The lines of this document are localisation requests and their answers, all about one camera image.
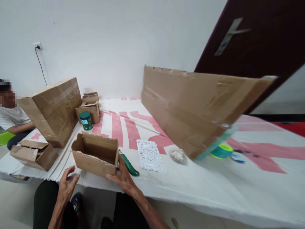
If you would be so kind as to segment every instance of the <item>person's right hand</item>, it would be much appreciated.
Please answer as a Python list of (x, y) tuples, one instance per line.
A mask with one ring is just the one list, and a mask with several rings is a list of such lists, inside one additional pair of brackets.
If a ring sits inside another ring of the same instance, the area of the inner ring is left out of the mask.
[(126, 192), (129, 196), (135, 194), (138, 189), (136, 184), (133, 182), (128, 169), (125, 165), (124, 159), (119, 155), (120, 170), (117, 171), (116, 175), (107, 174), (106, 178), (117, 183), (121, 189)]

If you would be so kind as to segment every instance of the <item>dark red door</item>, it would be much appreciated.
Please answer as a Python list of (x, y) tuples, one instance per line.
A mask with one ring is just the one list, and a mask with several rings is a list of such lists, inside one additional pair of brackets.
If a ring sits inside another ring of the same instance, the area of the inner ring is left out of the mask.
[(304, 64), (304, 9), (303, 0), (228, 0), (195, 72), (279, 76), (250, 113)]

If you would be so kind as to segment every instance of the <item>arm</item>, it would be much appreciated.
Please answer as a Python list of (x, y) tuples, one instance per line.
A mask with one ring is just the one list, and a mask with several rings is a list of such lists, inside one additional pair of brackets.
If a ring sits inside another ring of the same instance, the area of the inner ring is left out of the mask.
[(13, 126), (7, 129), (8, 132), (12, 133), (12, 134), (20, 134), (24, 131), (27, 131), (29, 129), (31, 129), (32, 127), (34, 127), (34, 124), (32, 122), (29, 122), (27, 124), (21, 125), (21, 126)]
[(70, 173), (75, 171), (75, 166), (71, 166), (65, 169), (64, 174), (59, 182), (59, 190), (57, 195), (57, 201), (53, 210), (52, 218), (49, 223), (48, 229), (59, 229), (61, 228), (61, 221), (63, 219), (64, 209), (69, 202), (72, 193), (74, 191), (75, 185), (79, 179), (79, 174), (72, 180), (71, 183), (68, 181), (73, 178), (73, 176), (68, 176)]
[(147, 201), (143, 193), (133, 182), (130, 174), (126, 168), (124, 159), (119, 155), (120, 170), (115, 176), (107, 174), (106, 177), (117, 183), (121, 189), (131, 196), (142, 214), (144, 215), (149, 227), (151, 229), (169, 229), (170, 227), (164, 222), (162, 217), (154, 210), (154, 208)]

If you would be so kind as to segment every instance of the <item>sticker sheet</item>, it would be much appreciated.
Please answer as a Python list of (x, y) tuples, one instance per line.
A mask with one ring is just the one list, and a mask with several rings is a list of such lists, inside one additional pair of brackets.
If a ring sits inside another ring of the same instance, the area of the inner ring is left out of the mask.
[(157, 144), (151, 141), (137, 140), (141, 166), (155, 172), (166, 172)]

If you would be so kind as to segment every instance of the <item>hand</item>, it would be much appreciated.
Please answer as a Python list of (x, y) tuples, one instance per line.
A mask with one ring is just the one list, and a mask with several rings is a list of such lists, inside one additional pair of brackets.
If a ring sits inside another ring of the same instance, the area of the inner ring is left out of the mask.
[(114, 181), (117, 183), (121, 189), (126, 192), (129, 196), (133, 196), (138, 190), (136, 184), (133, 182), (128, 169), (125, 165), (124, 159), (119, 155), (119, 163), (120, 163), (120, 170), (117, 171), (116, 175), (107, 174), (106, 178), (108, 180)]
[(61, 201), (63, 204), (67, 204), (71, 199), (72, 193), (74, 191), (75, 185), (79, 179), (79, 174), (74, 177), (71, 183), (68, 181), (73, 178), (73, 176), (68, 176), (70, 173), (75, 171), (75, 165), (65, 169), (63, 176), (59, 181), (59, 191), (57, 200)]

